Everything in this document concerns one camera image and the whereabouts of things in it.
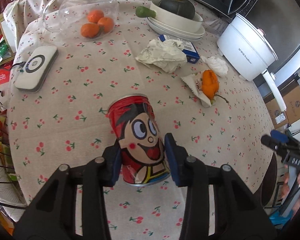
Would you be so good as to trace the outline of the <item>person's right hand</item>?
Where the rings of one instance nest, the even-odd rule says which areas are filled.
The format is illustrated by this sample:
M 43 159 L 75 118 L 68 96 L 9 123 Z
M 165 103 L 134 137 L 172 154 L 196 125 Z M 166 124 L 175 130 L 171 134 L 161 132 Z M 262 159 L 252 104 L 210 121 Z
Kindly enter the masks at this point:
M 287 217 L 289 214 L 296 215 L 300 209 L 300 173 L 292 171 L 292 175 L 286 172 L 283 176 L 283 186 L 281 187 L 282 203 L 280 214 Z

